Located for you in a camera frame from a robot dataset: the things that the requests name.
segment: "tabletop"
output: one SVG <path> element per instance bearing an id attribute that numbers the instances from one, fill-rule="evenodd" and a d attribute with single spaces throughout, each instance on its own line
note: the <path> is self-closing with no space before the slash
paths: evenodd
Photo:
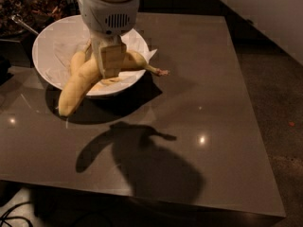
<path id="1" fill-rule="evenodd" d="M 0 86 L 0 179 L 284 216 L 223 17 L 139 13 L 157 53 L 123 93 L 58 115 L 35 68 Z"/>

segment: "floor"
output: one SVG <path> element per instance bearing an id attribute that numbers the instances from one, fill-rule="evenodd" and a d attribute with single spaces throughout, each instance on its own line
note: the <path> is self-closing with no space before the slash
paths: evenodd
<path id="1" fill-rule="evenodd" d="M 273 44 L 236 43 L 235 50 L 287 214 L 274 227 L 299 227 L 303 222 L 303 66 Z M 10 226 L 127 226 L 116 218 L 107 219 L 102 213 L 112 205 L 129 204 L 128 200 L 111 199 L 109 204 L 106 196 L 61 195 L 60 202 L 64 205 L 58 211 L 58 200 L 54 201 L 53 192 L 47 189 L 41 192 L 16 187 L 12 192 L 17 192 L 13 198 L 7 194 L 10 200 L 0 202 L 0 215 L 10 207 L 33 198 L 43 198 L 43 205 L 34 208 L 32 204 L 25 204 L 13 210 L 10 216 L 19 218 L 8 220 Z M 98 198 L 104 205 L 99 201 L 92 209 L 92 202 Z M 133 226 L 141 226 L 142 218 L 145 218 L 144 226 L 160 226 L 156 218 L 148 219 L 137 209 L 137 204 L 132 203 L 128 211 L 121 208 L 117 211 L 124 216 L 128 215 L 127 212 L 136 213 L 134 222 L 138 225 Z M 177 223 L 183 220 L 192 221 L 190 218 L 177 219 L 173 226 L 178 226 Z"/>

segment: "black object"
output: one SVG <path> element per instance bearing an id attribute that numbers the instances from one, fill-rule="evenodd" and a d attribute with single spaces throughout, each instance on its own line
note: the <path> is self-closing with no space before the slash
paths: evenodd
<path id="1" fill-rule="evenodd" d="M 9 60 L 0 56 L 0 84 L 2 84 L 4 81 L 6 81 L 6 79 L 8 77 L 9 68 L 10 68 Z"/>

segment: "jar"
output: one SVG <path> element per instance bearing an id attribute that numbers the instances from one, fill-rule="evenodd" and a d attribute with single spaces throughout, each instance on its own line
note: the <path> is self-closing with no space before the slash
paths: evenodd
<path id="1" fill-rule="evenodd" d="M 27 0 L 0 0 L 0 37 L 20 34 L 26 31 L 12 21 L 11 16 L 18 15 L 29 26 L 35 24 Z"/>
<path id="2" fill-rule="evenodd" d="M 33 14 L 52 17 L 55 21 L 70 15 L 66 0 L 27 0 Z"/>

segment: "vent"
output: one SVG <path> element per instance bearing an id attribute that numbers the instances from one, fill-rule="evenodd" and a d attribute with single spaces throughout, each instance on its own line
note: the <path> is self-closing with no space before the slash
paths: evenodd
<path id="1" fill-rule="evenodd" d="M 105 19 L 105 24 L 108 27 L 124 27 L 130 22 L 130 17 L 127 14 L 112 14 Z"/>

